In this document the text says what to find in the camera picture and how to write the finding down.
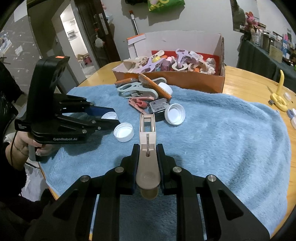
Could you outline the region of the person left hand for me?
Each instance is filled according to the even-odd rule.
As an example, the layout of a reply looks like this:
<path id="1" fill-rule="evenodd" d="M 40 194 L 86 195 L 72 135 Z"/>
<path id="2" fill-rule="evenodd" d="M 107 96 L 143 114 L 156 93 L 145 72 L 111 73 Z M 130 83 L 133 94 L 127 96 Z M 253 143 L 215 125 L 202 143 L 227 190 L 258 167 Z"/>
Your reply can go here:
<path id="1" fill-rule="evenodd" d="M 35 155 L 49 156 L 56 149 L 54 145 L 43 145 L 27 132 L 16 132 L 12 142 L 6 147 L 6 158 L 11 166 L 20 169 L 29 159 L 29 146 L 36 148 Z"/>

